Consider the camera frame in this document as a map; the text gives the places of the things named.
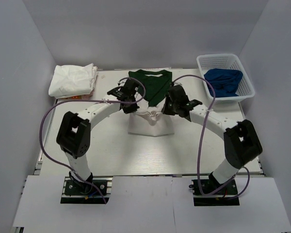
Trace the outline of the white and green t-shirt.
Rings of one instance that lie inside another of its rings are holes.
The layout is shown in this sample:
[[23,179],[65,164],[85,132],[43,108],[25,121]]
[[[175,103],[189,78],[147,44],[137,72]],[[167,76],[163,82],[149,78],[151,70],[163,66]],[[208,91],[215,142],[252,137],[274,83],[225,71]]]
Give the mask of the white and green t-shirt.
[[152,137],[174,134],[171,117],[162,113],[172,76],[172,72],[165,69],[129,71],[129,77],[139,80],[145,87],[138,89],[138,94],[144,97],[138,102],[139,109],[129,115],[129,134]]

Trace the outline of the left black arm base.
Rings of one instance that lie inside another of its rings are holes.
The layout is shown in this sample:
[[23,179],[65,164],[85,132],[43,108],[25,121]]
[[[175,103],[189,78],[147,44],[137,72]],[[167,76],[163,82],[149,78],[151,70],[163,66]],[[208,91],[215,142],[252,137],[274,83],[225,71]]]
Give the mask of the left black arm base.
[[73,182],[69,177],[65,177],[61,204],[106,204],[109,201],[112,188],[112,179],[93,179],[93,184],[104,196],[103,200],[96,188],[85,184],[84,187]]

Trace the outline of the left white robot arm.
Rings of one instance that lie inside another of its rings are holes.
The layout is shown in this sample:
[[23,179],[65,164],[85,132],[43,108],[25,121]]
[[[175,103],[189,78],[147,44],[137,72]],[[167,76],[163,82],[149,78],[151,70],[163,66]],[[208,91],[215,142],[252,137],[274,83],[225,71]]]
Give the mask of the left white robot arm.
[[56,142],[68,158],[72,168],[71,175],[77,180],[76,188],[83,194],[89,193],[93,188],[93,176],[86,158],[90,148],[91,130],[113,113],[121,110],[125,114],[135,112],[139,108],[135,98],[136,92],[141,88],[142,97],[146,93],[140,81],[134,78],[124,80],[123,86],[109,90],[93,105],[76,113],[68,111],[62,119]]

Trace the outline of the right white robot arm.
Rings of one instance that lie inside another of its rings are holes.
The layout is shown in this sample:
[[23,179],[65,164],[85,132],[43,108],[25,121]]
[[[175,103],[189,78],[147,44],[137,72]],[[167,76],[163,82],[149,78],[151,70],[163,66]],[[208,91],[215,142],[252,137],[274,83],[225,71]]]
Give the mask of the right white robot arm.
[[162,112],[202,125],[223,139],[225,159],[209,175],[210,190],[216,194],[222,193],[227,187],[226,182],[262,153],[262,145],[251,121],[223,117],[202,102],[189,100],[180,85],[169,88]]

